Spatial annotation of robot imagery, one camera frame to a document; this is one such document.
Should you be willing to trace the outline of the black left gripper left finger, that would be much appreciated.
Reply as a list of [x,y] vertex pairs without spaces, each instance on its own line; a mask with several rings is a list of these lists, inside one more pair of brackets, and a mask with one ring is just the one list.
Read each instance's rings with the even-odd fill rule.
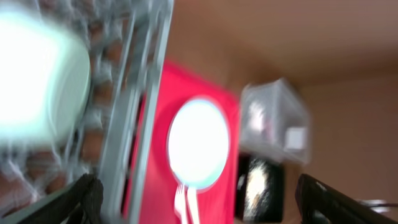
[[1,223],[101,223],[103,184],[93,174],[1,219]]

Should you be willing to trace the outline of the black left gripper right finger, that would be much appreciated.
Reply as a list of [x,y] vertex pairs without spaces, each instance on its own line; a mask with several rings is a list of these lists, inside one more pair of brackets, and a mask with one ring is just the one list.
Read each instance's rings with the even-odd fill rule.
[[366,203],[354,200],[308,174],[297,182],[295,200],[301,224],[397,224],[374,208],[396,207],[396,203]]

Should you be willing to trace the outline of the rice and food scraps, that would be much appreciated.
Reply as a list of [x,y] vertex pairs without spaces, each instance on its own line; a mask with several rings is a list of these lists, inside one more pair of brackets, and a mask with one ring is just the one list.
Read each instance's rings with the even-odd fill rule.
[[255,220],[260,214],[267,198],[268,168],[261,159],[253,159],[247,175],[244,219]]

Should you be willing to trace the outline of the white plastic fork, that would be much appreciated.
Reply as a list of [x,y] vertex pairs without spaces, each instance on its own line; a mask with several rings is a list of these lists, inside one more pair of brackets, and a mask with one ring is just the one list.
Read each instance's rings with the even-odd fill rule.
[[176,215],[180,218],[181,224],[187,224],[187,208],[185,199],[185,186],[180,184],[175,192],[174,209]]

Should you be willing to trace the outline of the white tissue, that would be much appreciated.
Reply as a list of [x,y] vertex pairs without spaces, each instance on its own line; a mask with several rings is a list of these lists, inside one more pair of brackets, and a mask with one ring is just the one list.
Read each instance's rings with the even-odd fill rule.
[[249,125],[258,132],[262,132],[265,126],[266,111],[265,107],[258,102],[252,102],[249,107]]

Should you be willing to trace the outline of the large light blue plate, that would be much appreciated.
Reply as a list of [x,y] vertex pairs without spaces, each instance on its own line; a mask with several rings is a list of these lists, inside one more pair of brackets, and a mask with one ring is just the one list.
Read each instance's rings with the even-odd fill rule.
[[171,171],[181,184],[210,188],[226,167],[231,146],[229,124],[210,98],[192,98],[177,111],[167,135]]

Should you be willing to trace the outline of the light green bowl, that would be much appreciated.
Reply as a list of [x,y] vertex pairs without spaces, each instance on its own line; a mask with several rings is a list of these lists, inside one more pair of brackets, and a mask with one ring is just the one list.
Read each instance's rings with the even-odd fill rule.
[[37,12],[1,8],[1,144],[64,142],[85,108],[90,57],[73,32]]

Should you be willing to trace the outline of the white plastic spoon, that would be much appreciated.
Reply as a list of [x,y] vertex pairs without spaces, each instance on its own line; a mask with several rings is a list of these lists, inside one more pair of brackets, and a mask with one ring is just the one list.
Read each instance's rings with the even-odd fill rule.
[[188,206],[192,218],[193,224],[200,224],[199,210],[198,210],[198,200],[197,200],[197,190],[193,187],[187,189],[187,200]]

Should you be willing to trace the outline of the black plastic food-waste tray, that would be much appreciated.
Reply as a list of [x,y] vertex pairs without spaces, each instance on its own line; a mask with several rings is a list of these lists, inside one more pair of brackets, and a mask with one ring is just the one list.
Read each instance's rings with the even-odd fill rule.
[[280,223],[285,172],[281,164],[249,154],[238,160],[234,216],[244,223]]

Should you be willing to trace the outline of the clear plastic waste bin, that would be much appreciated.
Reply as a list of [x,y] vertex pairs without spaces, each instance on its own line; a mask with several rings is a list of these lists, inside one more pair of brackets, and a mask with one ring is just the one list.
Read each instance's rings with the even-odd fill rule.
[[[252,102],[265,107],[262,132],[249,125]],[[239,143],[246,152],[275,162],[292,161],[301,165],[311,159],[311,116],[290,83],[280,78],[262,85],[248,85],[241,93],[241,132]]]

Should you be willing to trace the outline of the grey plastic dishwasher rack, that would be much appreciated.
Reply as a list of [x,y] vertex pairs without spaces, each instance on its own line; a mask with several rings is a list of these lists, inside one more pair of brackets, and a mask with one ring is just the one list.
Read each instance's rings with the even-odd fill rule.
[[84,174],[101,223],[138,223],[173,1],[2,1],[77,35],[90,57],[85,108],[64,142],[1,144],[1,219]]

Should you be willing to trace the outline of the red plastic serving tray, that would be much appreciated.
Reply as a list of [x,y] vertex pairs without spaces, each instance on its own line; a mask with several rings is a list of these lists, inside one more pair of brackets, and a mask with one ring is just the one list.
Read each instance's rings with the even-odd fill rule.
[[[238,99],[230,92],[206,82],[176,64],[166,62],[160,79],[154,127],[147,160],[144,190],[139,213],[140,223],[181,223],[174,209],[177,187],[181,184],[170,169],[167,135],[173,117],[192,98],[210,98],[221,106],[229,124],[231,146],[221,177],[208,189],[197,190],[200,223],[234,221],[235,184],[238,168],[240,111]],[[185,199],[188,223],[192,218]]]

